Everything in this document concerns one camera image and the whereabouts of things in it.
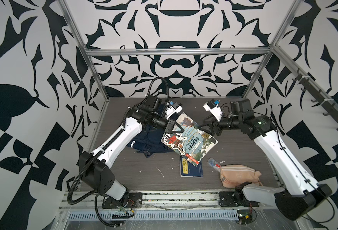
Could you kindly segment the navy blue student backpack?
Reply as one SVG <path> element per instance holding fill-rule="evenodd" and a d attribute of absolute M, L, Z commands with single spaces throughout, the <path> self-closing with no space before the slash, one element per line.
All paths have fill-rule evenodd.
<path fill-rule="evenodd" d="M 161 142 L 164 135 L 164 131 L 159 128 L 155 128 L 152 125 L 152 118 L 164 117 L 165 104 L 160 104 L 157 107 L 148 107 L 145 103 L 137 104 L 134 106 L 139 112 L 143 112 L 145 115 L 145 121 L 140 131 L 131 141 L 126 145 L 132 149 L 135 149 L 137 153 L 142 153 L 145 157 L 150 157 L 155 153 L 169 153 L 172 149 Z"/>

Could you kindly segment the illustrated comic picture book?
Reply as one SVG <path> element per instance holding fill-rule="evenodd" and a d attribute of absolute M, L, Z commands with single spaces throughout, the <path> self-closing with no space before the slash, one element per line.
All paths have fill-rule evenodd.
<path fill-rule="evenodd" d="M 200 130 L 185 113 L 176 119 L 171 133 L 164 133 L 161 142 L 194 166 L 199 166 L 203 157 L 218 144 L 218 140 Z"/>

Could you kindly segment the navy blue notebook yellow label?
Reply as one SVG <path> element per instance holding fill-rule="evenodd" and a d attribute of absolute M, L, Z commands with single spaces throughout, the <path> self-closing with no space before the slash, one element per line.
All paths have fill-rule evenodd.
<path fill-rule="evenodd" d="M 202 162 L 194 166 L 187 159 L 180 158 L 180 177 L 203 178 Z"/>

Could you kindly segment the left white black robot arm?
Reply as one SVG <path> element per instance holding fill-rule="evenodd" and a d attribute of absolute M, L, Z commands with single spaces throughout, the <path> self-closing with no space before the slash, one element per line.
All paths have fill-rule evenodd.
<path fill-rule="evenodd" d="M 73 182 L 69 194 L 69 204 L 74 204 L 72 193 L 82 181 L 92 191 L 87 195 L 109 196 L 120 202 L 128 197 L 129 190 L 117 181 L 111 168 L 125 147 L 137 150 L 147 158 L 154 153 L 167 153 L 171 149 L 162 143 L 162 136 L 174 127 L 171 119 L 182 110 L 173 101 L 162 103 L 155 96 L 148 95 L 142 102 L 130 107 L 124 114 L 118 129 L 91 153 L 79 157 L 79 174 Z"/>

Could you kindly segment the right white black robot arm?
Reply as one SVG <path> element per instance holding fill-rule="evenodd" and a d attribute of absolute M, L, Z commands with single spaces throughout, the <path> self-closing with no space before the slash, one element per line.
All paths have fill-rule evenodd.
<path fill-rule="evenodd" d="M 212 134 L 224 130 L 240 130 L 256 143 L 276 169 L 284 187 L 266 187 L 243 183 L 237 187 L 247 201 L 277 207 L 289 220 L 297 220 L 328 200 L 332 190 L 320 184 L 294 157 L 283 142 L 273 120 L 266 115 L 255 116 L 250 101 L 239 98 L 230 102 L 230 115 L 226 116 L 220 101 L 212 99 L 203 108 L 214 117 L 208 126 Z"/>

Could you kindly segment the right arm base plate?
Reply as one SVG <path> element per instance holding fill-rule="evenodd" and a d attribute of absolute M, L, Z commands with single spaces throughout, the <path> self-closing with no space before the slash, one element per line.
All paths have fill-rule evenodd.
<path fill-rule="evenodd" d="M 229 207 L 259 207 L 258 202 L 248 201 L 237 191 L 219 192 L 219 206 Z"/>

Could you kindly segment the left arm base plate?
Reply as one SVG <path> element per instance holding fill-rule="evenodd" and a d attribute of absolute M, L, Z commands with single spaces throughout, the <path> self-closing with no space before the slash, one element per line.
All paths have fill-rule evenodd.
<path fill-rule="evenodd" d="M 103 199 L 103 209 L 117 209 L 123 207 L 125 209 L 135 209 L 142 205 L 143 193 L 129 192 L 125 193 L 120 200 L 112 197 L 105 197 Z"/>

